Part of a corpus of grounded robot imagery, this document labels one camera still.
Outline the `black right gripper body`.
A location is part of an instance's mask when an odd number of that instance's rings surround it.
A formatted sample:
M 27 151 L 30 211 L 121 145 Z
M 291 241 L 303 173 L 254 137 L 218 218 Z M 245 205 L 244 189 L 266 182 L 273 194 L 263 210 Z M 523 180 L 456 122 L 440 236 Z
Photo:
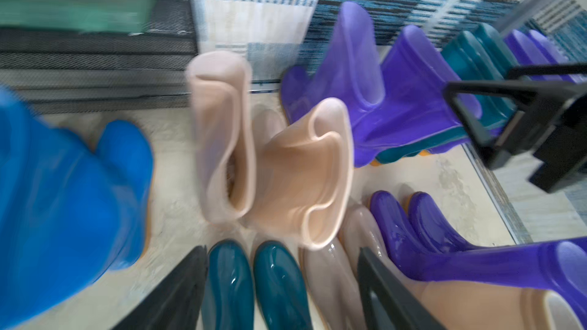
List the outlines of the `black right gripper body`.
M 586 84 L 531 85 L 530 140 L 533 156 L 542 164 L 529 181 L 554 193 L 586 178 Z

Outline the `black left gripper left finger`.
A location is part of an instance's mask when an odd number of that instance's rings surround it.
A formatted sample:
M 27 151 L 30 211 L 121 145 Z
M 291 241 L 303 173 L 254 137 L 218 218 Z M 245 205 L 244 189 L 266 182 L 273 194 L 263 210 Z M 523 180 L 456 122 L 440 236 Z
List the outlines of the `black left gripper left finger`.
M 195 329 L 208 271 L 206 247 L 197 246 L 115 329 Z

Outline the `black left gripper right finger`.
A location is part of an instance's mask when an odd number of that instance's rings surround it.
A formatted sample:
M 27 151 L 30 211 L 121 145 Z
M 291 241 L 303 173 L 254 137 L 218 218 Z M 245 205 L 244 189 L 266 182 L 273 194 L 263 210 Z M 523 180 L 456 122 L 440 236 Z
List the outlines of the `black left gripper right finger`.
M 443 329 L 368 247 L 360 249 L 359 290 L 368 329 Z

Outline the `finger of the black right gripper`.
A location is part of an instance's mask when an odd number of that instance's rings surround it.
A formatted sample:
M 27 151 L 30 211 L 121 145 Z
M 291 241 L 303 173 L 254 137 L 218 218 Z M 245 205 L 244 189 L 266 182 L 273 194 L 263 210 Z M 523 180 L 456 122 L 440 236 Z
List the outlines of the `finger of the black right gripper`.
M 519 79 L 523 76 L 563 76 L 586 73 L 586 63 L 574 64 L 540 64 L 526 67 L 512 67 L 505 79 Z
M 532 83 L 501 80 L 449 82 L 443 96 L 455 113 L 483 164 L 503 167 L 515 155 L 530 151 L 528 108 Z

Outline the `tall purple boot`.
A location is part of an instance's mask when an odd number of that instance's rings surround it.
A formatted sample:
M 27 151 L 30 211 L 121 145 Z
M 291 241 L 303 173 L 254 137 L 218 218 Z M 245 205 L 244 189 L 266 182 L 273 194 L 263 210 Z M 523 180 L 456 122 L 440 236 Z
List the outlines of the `tall purple boot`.
M 557 47 L 539 31 L 529 30 L 527 36 L 533 41 L 551 64 L 566 64 L 569 62 Z
M 504 42 L 515 55 L 518 63 L 521 64 L 521 66 L 551 64 L 533 41 L 527 36 L 527 33 L 513 30 L 504 39 Z

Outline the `short beige boot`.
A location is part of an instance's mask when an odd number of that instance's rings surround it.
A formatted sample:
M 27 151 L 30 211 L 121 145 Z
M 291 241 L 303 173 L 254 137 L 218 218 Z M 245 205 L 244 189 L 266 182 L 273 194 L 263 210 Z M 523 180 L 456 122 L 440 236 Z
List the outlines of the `short beige boot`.
M 302 272 L 328 329 L 366 329 L 359 284 L 338 239 L 317 251 L 299 250 Z

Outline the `short purple boot front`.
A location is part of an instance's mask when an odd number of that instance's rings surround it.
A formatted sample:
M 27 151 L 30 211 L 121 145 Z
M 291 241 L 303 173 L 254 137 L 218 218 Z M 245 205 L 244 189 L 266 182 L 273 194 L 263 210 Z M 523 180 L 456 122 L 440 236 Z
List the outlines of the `short purple boot front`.
M 443 90 L 459 76 L 424 31 L 407 25 L 381 65 L 385 97 L 353 127 L 354 165 L 391 163 L 460 136 Z

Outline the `teal boot front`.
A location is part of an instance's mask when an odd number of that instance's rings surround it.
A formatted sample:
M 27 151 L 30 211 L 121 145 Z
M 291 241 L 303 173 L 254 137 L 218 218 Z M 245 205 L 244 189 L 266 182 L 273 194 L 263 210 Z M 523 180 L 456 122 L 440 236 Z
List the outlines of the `teal boot front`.
M 312 329 L 307 288 L 292 253 L 279 241 L 265 241 L 253 260 L 255 292 L 269 329 Z

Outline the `beige boot front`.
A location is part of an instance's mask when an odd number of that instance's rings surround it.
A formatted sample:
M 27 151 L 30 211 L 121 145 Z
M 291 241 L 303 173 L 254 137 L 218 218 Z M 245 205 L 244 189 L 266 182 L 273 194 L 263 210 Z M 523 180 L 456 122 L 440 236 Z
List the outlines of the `beige boot front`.
M 257 162 L 250 129 L 252 68 L 230 51 L 201 54 L 188 64 L 186 80 L 196 137 L 197 190 L 204 218 L 211 223 L 284 229 L 290 217 L 282 198 L 256 201 Z

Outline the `green tray on shelf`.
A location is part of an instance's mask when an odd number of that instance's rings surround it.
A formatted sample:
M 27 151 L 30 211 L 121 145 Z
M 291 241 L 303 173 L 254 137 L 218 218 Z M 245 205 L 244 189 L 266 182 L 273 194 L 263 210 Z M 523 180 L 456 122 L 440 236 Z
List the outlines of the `green tray on shelf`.
M 1 26 L 56 31 L 143 30 L 155 0 L 1 0 Z

